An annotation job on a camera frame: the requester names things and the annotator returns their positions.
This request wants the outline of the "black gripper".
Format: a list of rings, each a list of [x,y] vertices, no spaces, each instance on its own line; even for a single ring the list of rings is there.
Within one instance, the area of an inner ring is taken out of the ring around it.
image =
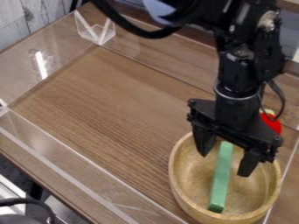
[[[215,100],[191,98],[187,102],[187,120],[198,152],[206,157],[222,137],[245,150],[238,175],[249,177],[258,163],[273,163],[283,138],[263,122],[263,86],[250,91],[233,91],[221,84],[214,86]]]

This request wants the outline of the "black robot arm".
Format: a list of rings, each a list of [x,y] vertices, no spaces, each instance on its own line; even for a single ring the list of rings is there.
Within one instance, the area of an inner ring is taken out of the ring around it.
[[[283,72],[281,9],[277,0],[143,0],[163,28],[147,31],[134,25],[109,0],[91,0],[106,16],[129,32],[162,39],[186,25],[213,32],[219,55],[214,101],[191,98],[191,123],[198,152],[206,156],[222,137],[245,150],[238,175],[247,177],[265,162],[274,162],[283,139],[262,116],[265,87],[281,88],[274,78]]]

